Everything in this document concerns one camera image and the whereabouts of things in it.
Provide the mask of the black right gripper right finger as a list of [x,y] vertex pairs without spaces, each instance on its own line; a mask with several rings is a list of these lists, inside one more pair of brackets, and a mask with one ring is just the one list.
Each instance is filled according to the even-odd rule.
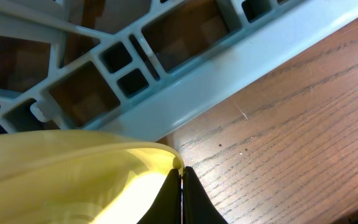
[[190,166],[183,176],[183,218],[185,224],[227,224]]

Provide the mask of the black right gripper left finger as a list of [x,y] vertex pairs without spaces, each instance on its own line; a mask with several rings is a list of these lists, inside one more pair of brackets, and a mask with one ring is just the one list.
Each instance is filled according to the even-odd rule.
[[177,169],[168,173],[155,200],[138,224],[181,223],[181,176]]

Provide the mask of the yellow plate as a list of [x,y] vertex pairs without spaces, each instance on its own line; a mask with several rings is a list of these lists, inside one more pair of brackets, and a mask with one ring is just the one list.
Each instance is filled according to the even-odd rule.
[[137,223],[176,150],[99,131],[0,134],[0,223]]

